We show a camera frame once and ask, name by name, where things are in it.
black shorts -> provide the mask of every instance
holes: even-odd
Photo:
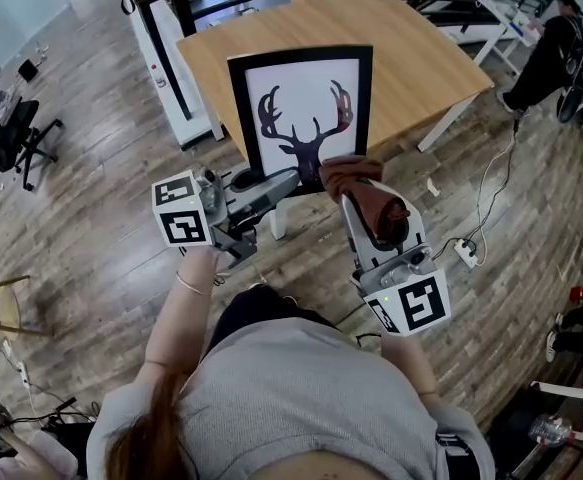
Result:
[[[215,326],[205,355],[224,338],[247,325],[282,318],[304,318],[336,329],[335,325],[315,311],[299,308],[270,286],[259,284],[236,295],[227,306]]]

white marker cube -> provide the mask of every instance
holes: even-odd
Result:
[[[199,194],[200,186],[191,171],[151,187],[153,214],[168,247],[213,244]]]
[[[451,317],[444,270],[413,275],[405,283],[368,295],[364,301],[387,333],[409,336]]]

antler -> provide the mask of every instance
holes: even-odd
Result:
[[[260,103],[258,103],[258,116],[260,117],[260,123],[262,127],[260,132],[263,137],[267,139],[282,139],[289,141],[292,145],[299,144],[298,136],[295,133],[295,126],[291,126],[292,135],[281,135],[275,128],[275,122],[282,115],[282,112],[275,113],[278,109],[273,106],[273,98],[275,97],[275,92],[280,88],[276,85],[269,94],[265,94],[260,98]]]
[[[351,122],[353,121],[353,111],[351,110],[351,95],[345,91],[342,86],[336,82],[335,80],[331,80],[337,89],[338,94],[335,93],[333,87],[331,87],[331,94],[335,98],[335,104],[338,108],[338,124],[335,125],[334,128],[327,130],[326,132],[320,131],[320,124],[318,120],[314,117],[313,123],[315,124],[315,139],[314,141],[318,141],[321,143],[327,137],[331,135],[335,135],[336,133],[343,132],[346,130]]]

framed deer picture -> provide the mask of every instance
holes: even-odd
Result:
[[[291,195],[324,190],[324,160],[365,155],[373,47],[297,48],[229,59],[252,173],[297,169]]]

brown cloth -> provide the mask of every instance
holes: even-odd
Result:
[[[398,196],[368,183],[382,181],[382,167],[377,160],[365,156],[341,156],[322,163],[320,178],[336,203],[342,194],[353,199],[378,241],[399,245],[409,233],[410,213]]]

